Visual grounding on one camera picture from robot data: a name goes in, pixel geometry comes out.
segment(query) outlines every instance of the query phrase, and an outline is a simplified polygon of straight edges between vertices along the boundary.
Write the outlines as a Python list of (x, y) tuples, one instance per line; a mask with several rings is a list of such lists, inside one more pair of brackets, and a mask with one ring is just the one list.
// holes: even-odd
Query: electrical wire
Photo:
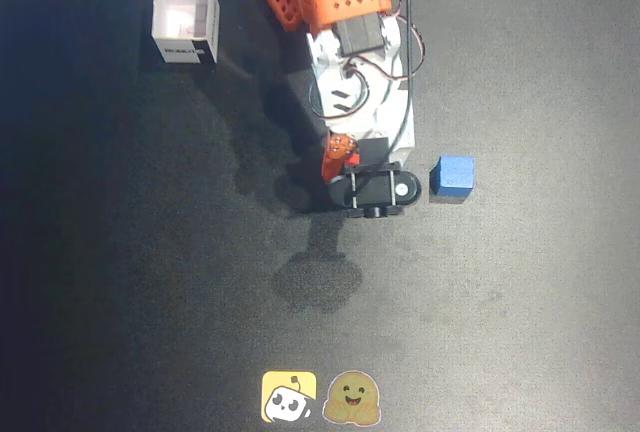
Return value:
[[(407, 26), (408, 26), (409, 21), (407, 20), (406, 17), (404, 17), (402, 15), (398, 15), (396, 18), (398, 20), (400, 20), (401, 22), (407, 24)], [(427, 55), (427, 49), (426, 49), (426, 47), (424, 45), (424, 39), (422, 38), (422, 34), (420, 34), (420, 31), (415, 26), (415, 24), (411, 24), (411, 32), (413, 33), (414, 37), (416, 38), (416, 41), (418, 42), (418, 47), (420, 48), (420, 62), (418, 63), (416, 68), (413, 70), (413, 75), (415, 75), (416, 72), (418, 72), (418, 70), (420, 69), (420, 67), (422, 67), (422, 64), (424, 64), (424, 61), (425, 61), (426, 55)], [(362, 55), (354, 55), (353, 57), (349, 58), (349, 60), (347, 61), (347, 64), (351, 63), (351, 61), (353, 59), (358, 59), (358, 60), (370, 65), (371, 67), (376, 69), (387, 80), (390, 80), (390, 81), (396, 81), (397, 80), (397, 81), (400, 81), (400, 82), (406, 82), (408, 80), (408, 78), (409, 78), (408, 74), (407, 75), (401, 75), (401, 76), (391, 75), (388, 72), (386, 72), (382, 67), (380, 67), (378, 64), (376, 64), (372, 60), (367, 59), (366, 57), (364, 57)]]
[[(411, 22), (411, 0), (406, 0), (406, 10), (407, 10), (407, 23), (408, 24), (412, 24)], [(412, 71), (413, 70), (413, 40), (412, 39), (412, 33), (411, 33), (412, 27), (407, 27), (406, 28), (406, 39), (407, 39), (407, 70)], [(402, 136), (404, 135), (404, 132), (407, 128), (407, 123), (409, 122), (409, 115), (411, 113), (411, 104), (413, 102), (413, 73), (409, 73), (407, 75), (407, 106), (406, 109), (404, 111), (404, 117), (402, 119), (402, 123), (400, 124), (400, 128), (398, 129), (398, 133), (396, 134), (396, 137), (393, 139), (393, 142), (391, 143), (391, 145), (389, 146), (389, 149), (387, 150), (387, 152), (384, 154), (384, 157), (382, 160), (380, 160), (377, 164), (375, 164), (370, 170), (369, 173), (366, 174), (366, 176), (364, 177), (364, 179), (362, 179), (361, 181), (358, 181), (356, 179), (356, 187), (355, 190), (347, 193), (347, 197), (345, 200), (345, 204), (351, 203), (353, 200), (353, 197), (356, 197), (358, 195), (358, 193), (360, 193), (366, 186), (367, 184), (369, 184), (369, 182), (371, 181), (371, 179), (377, 175), (377, 173), (382, 169), (382, 167), (384, 167), (384, 165), (389, 161), (389, 158), (391, 157), (391, 154), (393, 153), (393, 151), (395, 150), (395, 148), (398, 146), (398, 144), (400, 143), (400, 140), (402, 140)]]
[(364, 76), (364, 74), (362, 72), (360, 72), (358, 69), (356, 69), (354, 66), (350, 66), (349, 63), (345, 64), (345, 73), (349, 74), (352, 73), (354, 74), (356, 77), (358, 77), (358, 79), (360, 80), (360, 97), (358, 98), (358, 101), (356, 102), (356, 105), (354, 105), (351, 109), (349, 109), (347, 112), (345, 112), (344, 114), (340, 114), (340, 115), (322, 115), (320, 112), (318, 112), (314, 107), (313, 107), (313, 101), (311, 100), (311, 93), (314, 89), (314, 84), (315, 84), (315, 88), (318, 88), (318, 83), (315, 80), (312, 80), (311, 83), (309, 84), (309, 94), (308, 94), (308, 100), (309, 100), (309, 105), (311, 106), (311, 111), (317, 116), (320, 117), (321, 119), (324, 120), (338, 120), (338, 119), (345, 119), (347, 117), (351, 117), (352, 115), (357, 114), (358, 112), (360, 112), (360, 110), (362, 110), (362, 108), (364, 107), (364, 105), (367, 103), (367, 101), (369, 100), (369, 95), (370, 95), (370, 90), (369, 90), (369, 83), (367, 82), (366, 77)]

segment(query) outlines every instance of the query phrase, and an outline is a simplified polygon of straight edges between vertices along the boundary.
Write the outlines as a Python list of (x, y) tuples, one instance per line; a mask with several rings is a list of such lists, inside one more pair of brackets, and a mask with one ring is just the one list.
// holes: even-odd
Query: yellow robot logo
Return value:
[(317, 380), (311, 372), (272, 370), (262, 377), (262, 420), (300, 423), (312, 415)]

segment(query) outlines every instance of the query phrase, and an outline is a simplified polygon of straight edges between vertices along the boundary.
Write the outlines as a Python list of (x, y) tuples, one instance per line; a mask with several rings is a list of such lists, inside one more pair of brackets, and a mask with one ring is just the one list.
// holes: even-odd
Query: white box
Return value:
[(218, 0), (153, 0), (151, 35), (165, 62), (218, 62)]

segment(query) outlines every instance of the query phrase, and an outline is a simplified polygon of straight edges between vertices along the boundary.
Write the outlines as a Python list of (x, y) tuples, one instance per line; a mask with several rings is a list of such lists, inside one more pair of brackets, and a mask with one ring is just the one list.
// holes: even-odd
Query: robotic arm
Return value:
[[(317, 89), (321, 111), (312, 110), (327, 127), (321, 173), (333, 202), (352, 217), (399, 215), (421, 194), (418, 178), (402, 170), (415, 139), (399, 9), (391, 12), (391, 0), (267, 1), (285, 29), (310, 26), (309, 100)], [(423, 58), (424, 46), (408, 19), (410, 68), (412, 32)]]

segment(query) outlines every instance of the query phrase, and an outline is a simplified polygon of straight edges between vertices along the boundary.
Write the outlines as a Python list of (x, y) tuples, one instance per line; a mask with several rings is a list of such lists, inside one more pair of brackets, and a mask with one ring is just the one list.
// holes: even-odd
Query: hugging face emoji logo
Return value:
[(298, 422), (308, 419), (316, 398), (311, 372), (272, 371), (262, 378), (262, 420)]
[(322, 415), (334, 424), (370, 427), (380, 422), (380, 391), (364, 372), (349, 371), (336, 377)]

